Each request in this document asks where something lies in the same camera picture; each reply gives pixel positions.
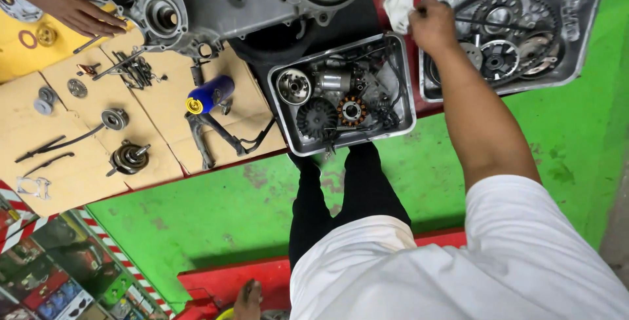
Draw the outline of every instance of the spray can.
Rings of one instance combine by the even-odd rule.
[[[193,89],[185,100],[185,108],[193,114],[207,114],[234,92],[234,81],[220,75]]]

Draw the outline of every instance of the white rag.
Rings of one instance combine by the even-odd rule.
[[[391,28],[398,34],[408,33],[408,15],[415,10],[413,0],[384,0],[384,11]]]

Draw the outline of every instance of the yellow can cap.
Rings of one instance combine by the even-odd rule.
[[[185,108],[191,113],[198,115],[203,111],[203,104],[195,98],[185,99]]]

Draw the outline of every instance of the foot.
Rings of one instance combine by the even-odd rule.
[[[299,171],[304,172],[306,170],[316,169],[316,171],[319,171],[319,178],[323,174],[319,165],[311,157],[296,156],[292,152],[288,152],[286,155],[293,162],[293,164],[295,164],[295,166],[297,167],[297,169],[299,169]]]

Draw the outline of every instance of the leg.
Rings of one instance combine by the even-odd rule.
[[[293,223],[288,242],[291,270],[310,248],[331,230],[332,217],[321,191],[321,171],[310,158],[291,156],[301,171],[299,190],[293,202]]]
[[[334,218],[334,227],[377,215],[402,220],[411,226],[404,206],[382,172],[378,149],[372,142],[350,147],[345,160],[343,208]]]

